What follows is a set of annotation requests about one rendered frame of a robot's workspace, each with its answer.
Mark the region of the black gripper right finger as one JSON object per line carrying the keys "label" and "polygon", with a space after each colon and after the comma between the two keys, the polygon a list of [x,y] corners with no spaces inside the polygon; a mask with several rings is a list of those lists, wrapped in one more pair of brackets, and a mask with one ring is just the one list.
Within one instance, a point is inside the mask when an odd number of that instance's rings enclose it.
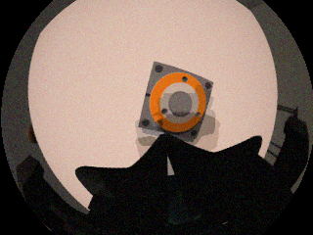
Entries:
{"label": "black gripper right finger", "polygon": [[200,207],[207,199],[216,176],[249,160],[255,153],[259,153],[262,146],[262,136],[255,134],[231,148],[211,153],[181,141],[172,134],[164,133],[164,137],[169,163],[189,216],[201,214]]}

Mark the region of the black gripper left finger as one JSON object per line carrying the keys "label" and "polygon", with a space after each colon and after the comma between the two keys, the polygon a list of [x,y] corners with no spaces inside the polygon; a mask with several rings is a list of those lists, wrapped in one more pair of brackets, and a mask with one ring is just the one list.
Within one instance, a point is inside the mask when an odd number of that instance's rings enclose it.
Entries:
{"label": "black gripper left finger", "polygon": [[168,156],[161,133],[148,152],[129,168],[82,165],[75,176],[91,195],[117,199],[152,200],[159,218],[168,222]]}

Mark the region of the orange round plate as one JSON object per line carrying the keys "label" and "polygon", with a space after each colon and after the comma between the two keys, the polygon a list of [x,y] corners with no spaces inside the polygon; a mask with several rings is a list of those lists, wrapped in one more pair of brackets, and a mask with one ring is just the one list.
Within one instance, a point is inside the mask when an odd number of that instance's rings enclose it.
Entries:
{"label": "orange round plate", "polygon": [[[183,77],[185,77],[185,83]],[[169,110],[169,98],[176,91],[187,93],[189,97],[192,97],[192,108],[183,117],[178,117]],[[161,128],[171,130],[171,132],[184,132],[184,130],[193,128],[201,120],[204,109],[206,109],[203,87],[199,80],[190,74],[182,71],[170,73],[154,85],[149,97],[149,109],[150,115]],[[162,114],[161,110],[167,110],[167,113]],[[198,117],[196,117],[196,113],[199,113]]]}

